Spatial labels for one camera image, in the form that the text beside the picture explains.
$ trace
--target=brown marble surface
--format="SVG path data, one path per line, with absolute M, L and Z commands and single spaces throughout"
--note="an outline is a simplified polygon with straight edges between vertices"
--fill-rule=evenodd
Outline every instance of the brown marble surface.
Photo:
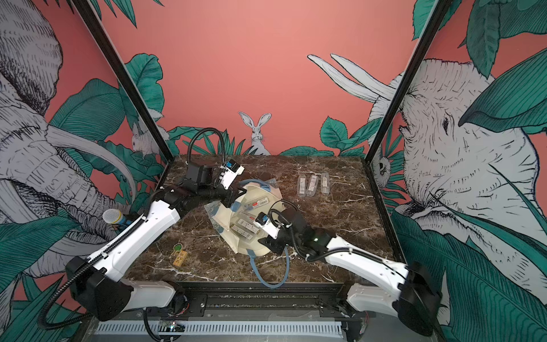
M 307 156 L 235 156 L 245 167 L 237 180 L 275 178 L 283 198 L 297 204 L 313 227 L 336 232 L 348 242 L 385 258 L 392 258 L 380 216 L 376 209 L 369 183 L 358 157 Z M 192 156 L 193 161 L 215 165 L 217 156 Z M 171 166 L 165 184 L 176 183 L 186 173 L 185 155 L 177 157 Z M 313 197 L 296 196 L 299 175 L 328 172 L 332 182 L 330 195 L 318 189 Z M 173 246 L 181 243 L 188 258 L 177 268 L 172 265 Z M 345 282 L 359 281 L 345 269 L 320 262 L 307 263 L 289 249 L 289 282 Z M 264 280 L 281 281 L 285 273 L 285 257 L 273 253 L 257 257 L 256 264 Z M 258 281 L 249 256 L 234 253 L 217 234 L 203 207 L 199 207 L 142 253 L 127 271 L 131 280 L 174 281 Z

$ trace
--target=black metal frame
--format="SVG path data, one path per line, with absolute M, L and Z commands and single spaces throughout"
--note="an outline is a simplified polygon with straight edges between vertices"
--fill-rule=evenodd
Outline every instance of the black metal frame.
M 158 147 L 167 160 L 167 163 L 172 162 L 174 160 L 173 154 L 169 150 L 169 147 L 165 143 L 164 139 L 161 137 L 160 131 L 156 127 L 154 119 L 152 119 L 150 113 L 148 113 L 146 103 L 144 103 L 141 94 L 135 87 L 131 76 L 127 73 L 124 63 L 120 59 L 116 49 L 112 45 L 112 42 L 105 33 L 101 22 L 95 15 L 95 12 L 91 8 L 88 0 L 73 0 L 73 3 L 76 7 L 76 11 L 82 17 L 82 20 L 88 27 L 88 30 L 95 39 L 98 47 L 103 52 L 104 58 L 106 58 L 108 64 L 110 64 L 110 67 L 114 71 L 118 81 L 120 81 L 121 86 L 124 88 L 127 96 L 133 103 L 135 110 L 146 124 L 146 127 L 152 134 L 156 144 L 158 144 Z
M 416 50 L 410 58 L 410 62 L 406 68 L 403 78 L 401 79 L 401 83 L 399 84 L 399 87 L 397 87 L 393 100 L 389 104 L 386 116 L 378 129 L 378 133 L 376 133 L 376 138 L 374 139 L 373 144 L 370 146 L 368 154 L 366 155 L 365 162 L 367 165 L 372 162 L 372 159 L 376 154 L 376 151 L 378 151 L 380 144 L 382 143 L 382 139 L 386 135 L 391 122 L 395 118 L 395 115 L 399 112 L 403 98 L 408 92 L 410 84 L 412 83 L 412 80 L 414 79 L 414 76 L 416 75 L 416 72 L 418 71 L 423 59 L 426 57 L 427 50 L 429 49 L 429 46 L 431 45 L 431 42 L 433 41 L 433 38 L 435 37 L 437 30 L 439 29 L 439 26 L 441 25 L 441 22 L 443 21 L 446 12 L 448 12 L 451 4 L 452 0 L 438 0 L 437 5 L 433 9 L 433 13 L 423 29 L 423 34 L 420 37 L 418 45 L 416 46 Z

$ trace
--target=elephant illustration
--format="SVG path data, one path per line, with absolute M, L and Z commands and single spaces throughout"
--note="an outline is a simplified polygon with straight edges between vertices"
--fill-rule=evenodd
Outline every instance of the elephant illustration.
M 65 152 L 99 156 L 136 185 L 126 165 L 93 141 L 44 119 L 56 92 L 62 51 L 48 21 L 30 0 L 0 2 L 0 224 L 27 223 L 64 209 L 82 226 L 68 231 L 24 273 L 60 273 L 74 256 L 87 256 L 116 236 L 101 219 L 108 208 L 128 213 L 102 194 Z M 9 323 L 9 303 L 18 277 L 0 293 L 0 332 Z

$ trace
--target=blue cable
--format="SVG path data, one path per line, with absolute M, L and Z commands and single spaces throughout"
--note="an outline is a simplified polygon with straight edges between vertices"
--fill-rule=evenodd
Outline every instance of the blue cable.
M 264 284 L 264 286 L 269 288 L 278 288 L 287 281 L 287 278 L 289 277 L 289 262 L 290 262 L 287 246 L 285 246 L 285 249 L 283 251 L 285 253 L 285 259 L 287 259 L 287 269 L 285 270 L 285 277 L 283 277 L 283 280 L 277 284 L 270 284 L 266 282 L 264 279 L 262 279 L 262 277 L 258 273 L 258 268 L 254 263 L 254 258 L 256 257 L 256 254 L 254 254 L 252 250 L 247 250 L 247 253 L 249 253 L 249 256 L 251 257 L 251 267 L 253 268 L 254 273 L 257 275 L 258 280 L 260 280 L 260 282 Z

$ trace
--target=tropical leaf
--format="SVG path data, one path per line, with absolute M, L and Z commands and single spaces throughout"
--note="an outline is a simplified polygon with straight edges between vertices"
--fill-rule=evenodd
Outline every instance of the tropical leaf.
M 397 192 L 397 191 L 386 191 L 386 190 L 380 190 L 380 192 L 382 193 L 382 195 L 385 197 L 385 198 L 389 198 L 389 199 L 402 199 L 404 200 L 405 199 L 405 196 L 403 196 L 400 192 Z
M 458 122 L 493 132 L 547 124 L 547 49 L 498 77 L 471 104 Z
M 387 183 L 387 184 L 386 184 L 386 189 L 398 190 L 398 191 L 401 191 L 401 192 L 403 192 L 403 193 L 406 193 L 406 189 L 405 189 L 405 188 L 400 187 L 400 186 L 398 186 L 398 185 L 395 184 L 395 183 Z
M 480 217 L 466 215 L 464 213 L 457 212 L 452 208 L 447 207 L 439 199 L 435 198 L 443 207 L 449 209 L 455 216 L 469 222 L 473 223 L 486 231 L 494 234 L 496 237 L 501 239 L 503 242 L 511 246 L 512 248 L 519 251 L 522 255 L 528 258 L 538 269 L 547 275 L 547 246 L 543 245 L 541 242 L 518 233 L 512 229 L 504 227 L 495 222 L 483 219 Z
M 543 231 L 547 233 L 547 220 L 545 219 L 545 216 L 543 216 L 539 212 L 539 210 L 532 204 L 532 202 L 530 202 L 530 200 L 526 196 L 524 196 L 524 194 L 515 186 L 515 184 L 513 184 L 510 180 L 508 180 L 507 177 L 505 177 L 501 172 L 499 172 L 497 168 L 495 168 L 491 164 L 489 165 L 491 168 L 494 169 L 494 171 L 496 171 L 500 176 L 503 177 L 503 179 L 507 182 L 507 184 L 509 184 L 513 188 L 513 190 L 516 191 L 516 193 L 519 195 L 522 201 L 526 204 L 528 209 L 530 209 L 530 211 L 534 215 L 534 218 L 538 221 Z
M 133 4 L 131 0 L 112 0 L 121 12 L 137 27 L 137 21 L 135 20 L 135 12 L 133 11 Z
M 49 124 L 91 141 L 104 141 L 118 130 L 124 118 L 118 90 L 95 78 L 70 96 Z
M 365 148 L 363 146 L 359 148 L 349 149 L 340 153 L 340 156 L 363 156 L 363 151 Z
M 401 142 L 402 137 L 403 137 L 402 135 L 399 135 L 397 138 L 395 138 L 395 140 L 393 141 L 393 143 L 389 147 L 389 150 L 386 152 L 386 156 L 389 156 L 390 154 L 393 153 L 393 151 L 395 151 L 397 146 L 399 146 L 399 142 Z
M 190 142 L 189 141 L 186 141 L 186 140 L 183 140 L 182 141 L 186 146 L 190 146 Z M 210 154 L 209 152 L 205 151 L 204 149 L 202 149 L 201 147 L 197 146 L 196 144 L 194 144 L 192 146 L 192 150 L 200 153 L 200 154 Z
M 416 0 L 412 16 L 412 25 L 414 27 L 414 37 L 412 40 L 422 35 L 423 28 L 429 18 L 429 13 L 433 9 L 433 5 L 435 5 L 435 0 Z
M 382 118 L 377 118 L 372 121 L 369 121 L 366 125 L 362 126 L 360 129 L 355 131 L 350 138 L 359 137 L 359 140 L 355 143 L 355 146 L 369 139 L 373 134 L 378 132 L 380 124 L 382 123 Z
M 467 24 L 467 52 L 477 70 L 490 76 L 499 48 L 499 5 L 479 6 L 475 1 Z
M 499 35 L 501 38 L 509 38 L 523 32 L 534 34 L 547 33 L 547 1 L 542 0 L 534 7 L 527 10 L 519 10 L 517 1 L 512 1 L 500 6 L 499 10 Z
M 62 277 L 40 293 L 33 301 L 25 305 L 14 320 L 8 325 L 0 337 L 0 342 L 54 342 L 62 338 L 71 337 L 78 328 L 78 324 L 72 324 L 63 329 L 45 331 L 38 328 L 38 314 L 42 306 L 57 290 Z M 54 304 L 49 311 L 49 322 L 60 322 L 70 319 L 77 314 L 76 310 L 70 311 L 61 305 Z
M 112 152 L 115 156 L 117 156 L 121 161 L 124 162 L 124 164 L 127 166 L 129 171 L 133 175 L 135 182 L 140 182 L 144 179 L 147 179 L 149 181 L 154 181 L 154 182 L 156 181 L 154 177 L 147 175 L 146 164 L 148 162 L 142 158 L 140 160 L 133 158 L 132 155 L 134 152 L 132 150 L 128 149 L 122 144 L 116 145 L 112 141 L 108 141 L 108 142 L 99 141 L 98 144 L 104 147 L 105 149 L 109 150 L 110 152 Z M 89 153 L 83 153 L 83 152 L 82 152 L 82 157 L 84 158 L 85 161 L 91 163 L 94 169 L 99 170 L 107 175 L 109 173 L 113 173 L 119 181 L 125 179 L 122 173 L 114 165 L 110 164 L 104 159 L 97 157 L 95 155 L 92 155 Z
M 389 178 L 389 182 L 403 181 L 404 179 L 404 175 L 393 175 Z
M 450 5 L 448 12 L 446 12 L 445 17 L 443 18 L 443 21 L 441 22 L 441 25 L 439 26 L 439 30 L 443 28 L 446 23 L 452 18 L 452 15 L 456 12 L 459 5 L 462 3 L 462 0 L 452 0 L 452 4 Z
M 80 224 L 70 218 L 51 216 L 24 224 L 1 224 L 0 229 L 0 292 L 20 272 L 31 266 L 64 234 Z M 32 248 L 21 253 L 21 246 L 32 241 Z
M 325 146 L 328 146 L 330 148 L 337 148 L 336 145 L 341 140 L 347 139 L 346 125 L 341 121 L 327 117 L 327 119 L 321 126 L 319 136 L 321 137 L 321 141 L 323 142 L 323 144 L 325 144 Z
M 440 288 L 446 271 L 454 338 L 487 342 L 547 339 L 547 308 L 488 259 L 450 234 L 422 230 L 397 211 L 391 220 L 406 259 L 426 266 L 433 286 Z
M 129 5 L 131 5 L 131 1 L 129 0 L 113 1 L 122 12 L 124 12 L 124 10 L 120 7 L 120 3 L 129 2 Z M 165 100 L 163 89 L 161 88 L 161 85 L 158 84 L 158 80 L 162 79 L 164 74 L 161 70 L 158 58 L 154 55 L 139 54 L 135 55 L 125 66 L 146 106 L 161 113 L 164 108 Z M 119 84 L 119 89 L 129 128 L 133 129 L 134 124 L 137 124 L 138 127 L 139 114 L 121 84 Z
M 289 148 L 288 150 L 279 153 L 279 155 L 312 155 L 318 152 L 322 152 L 322 155 L 334 155 L 334 152 L 332 151 L 318 151 L 317 148 L 310 146 L 296 146 Z
M 349 139 L 340 140 L 336 144 L 336 148 L 339 149 L 342 152 L 342 151 L 345 151 L 349 148 L 357 146 L 357 144 L 356 144 L 357 141 L 359 141 L 359 137 L 353 137 L 353 138 L 349 138 Z
M 245 141 L 245 139 L 243 139 L 243 140 L 237 145 L 236 152 L 235 152 L 236 155 L 240 155 L 240 154 L 241 154 L 241 149 L 243 148 L 243 142 L 244 142 L 244 141 Z

